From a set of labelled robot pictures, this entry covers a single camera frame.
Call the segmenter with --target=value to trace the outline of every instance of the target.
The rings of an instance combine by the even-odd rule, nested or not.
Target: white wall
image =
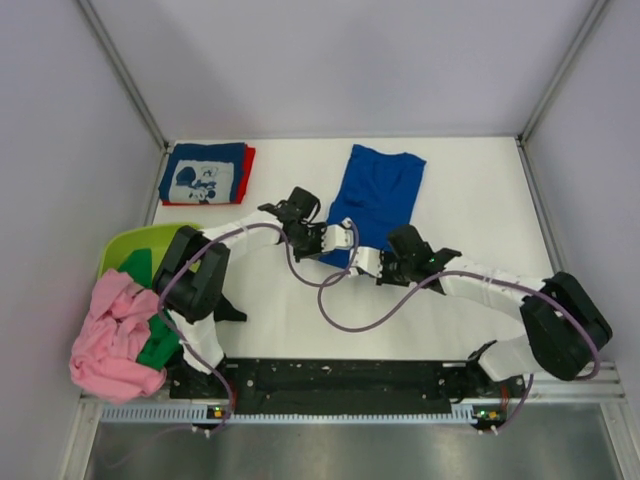
[[[0,477],[39,480],[101,248],[140,224],[159,153],[73,2],[4,2],[0,64]]]
[[[165,135],[517,134],[593,0],[93,0]]]
[[[618,363],[637,414],[639,25],[639,2],[612,2],[529,146],[568,266],[613,327],[606,354]]]

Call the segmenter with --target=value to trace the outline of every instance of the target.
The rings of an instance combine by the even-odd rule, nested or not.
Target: white table
[[[487,265],[544,277],[551,266],[513,138],[368,138],[248,141],[257,154],[242,205],[158,206],[154,223],[198,222],[214,227],[239,220],[258,205],[287,198],[296,185],[322,201],[326,218],[354,143],[386,153],[407,151],[427,160],[411,223],[434,249],[450,247]],[[334,268],[298,265],[321,280]],[[340,323],[361,326],[380,318],[408,289],[345,279],[326,292]],[[279,358],[466,358],[487,341],[521,335],[521,324],[473,302],[419,292],[391,320],[360,334],[328,325],[316,291],[288,271],[283,247],[265,248],[230,265],[224,294],[249,316],[221,322],[218,337],[229,356]]]

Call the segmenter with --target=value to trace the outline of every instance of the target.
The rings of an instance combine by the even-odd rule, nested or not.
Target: pink cloth
[[[149,319],[158,296],[134,283],[126,273],[108,270],[91,294],[89,313],[71,349],[71,379],[112,403],[157,391],[166,371],[136,363],[151,335]]]

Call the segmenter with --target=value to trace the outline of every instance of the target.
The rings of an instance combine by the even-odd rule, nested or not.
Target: green basket
[[[148,227],[136,228],[135,230],[129,230],[116,235],[102,252],[100,267],[98,268],[98,278],[110,268],[118,269],[133,251],[141,248],[151,249],[152,275],[155,275],[173,236],[180,227],[184,227],[185,225],[197,229],[202,228],[202,226],[197,223],[167,223],[164,225],[150,225]]]

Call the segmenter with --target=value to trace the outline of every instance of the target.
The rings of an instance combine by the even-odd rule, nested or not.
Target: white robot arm
[[[174,311],[172,318],[176,326],[204,360],[215,366],[224,358],[213,316],[228,263],[257,249],[281,243],[283,234],[293,247],[296,260],[356,247],[348,223],[310,223],[311,214],[318,208],[319,202],[313,195],[296,187],[288,200],[264,205],[239,222],[202,232],[183,227],[178,232],[154,278],[153,287],[158,293],[210,239],[226,236],[203,255],[198,271],[187,272],[167,296],[167,306]],[[480,265],[455,250],[445,248],[434,252],[411,225],[391,232],[388,240],[390,252],[357,246],[351,273],[372,276],[379,285],[404,286],[440,276],[422,288],[476,301],[523,322],[527,335],[491,342],[472,354],[491,381],[541,370],[562,380],[572,380],[590,361],[592,352],[583,336],[562,321],[560,313],[537,298],[536,292],[555,298],[577,318],[598,350],[611,338],[609,325],[569,274],[560,272],[550,279],[536,279]],[[524,287],[529,293],[505,284]],[[184,358],[196,370],[209,373],[186,349]]]

